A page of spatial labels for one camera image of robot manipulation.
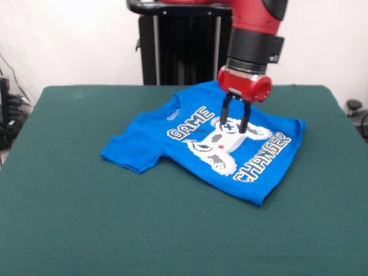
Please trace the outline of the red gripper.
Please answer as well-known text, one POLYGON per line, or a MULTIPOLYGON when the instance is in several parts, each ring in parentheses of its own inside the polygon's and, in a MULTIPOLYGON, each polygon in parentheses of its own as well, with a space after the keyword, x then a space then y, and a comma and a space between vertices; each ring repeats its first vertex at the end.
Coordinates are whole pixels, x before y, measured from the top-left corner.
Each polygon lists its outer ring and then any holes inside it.
POLYGON ((229 93, 232 93, 245 100, 239 133, 246 133, 251 115, 251 102, 263 102, 270 95, 271 79, 267 75, 248 74, 222 66, 218 72, 217 81, 221 89, 227 93, 221 109, 220 124, 227 123, 229 103, 233 98, 229 93))

